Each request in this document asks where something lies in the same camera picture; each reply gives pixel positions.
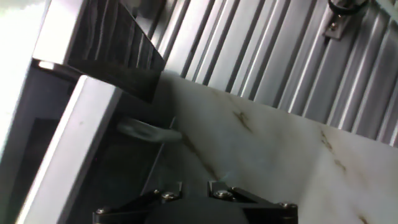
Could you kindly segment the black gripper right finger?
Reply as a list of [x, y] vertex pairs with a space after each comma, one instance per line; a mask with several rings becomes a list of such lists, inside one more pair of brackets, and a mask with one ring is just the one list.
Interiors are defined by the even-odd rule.
[[298, 224], [298, 205], [294, 203], [272, 203], [222, 181], [209, 181], [207, 196], [237, 208], [249, 223]]

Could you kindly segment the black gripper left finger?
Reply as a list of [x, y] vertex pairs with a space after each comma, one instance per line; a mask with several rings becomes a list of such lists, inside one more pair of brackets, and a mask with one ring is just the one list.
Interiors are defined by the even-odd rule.
[[163, 189], [153, 189], [117, 208], [103, 207], [92, 214], [92, 223], [144, 223], [155, 208], [183, 198], [182, 182], [166, 185]]

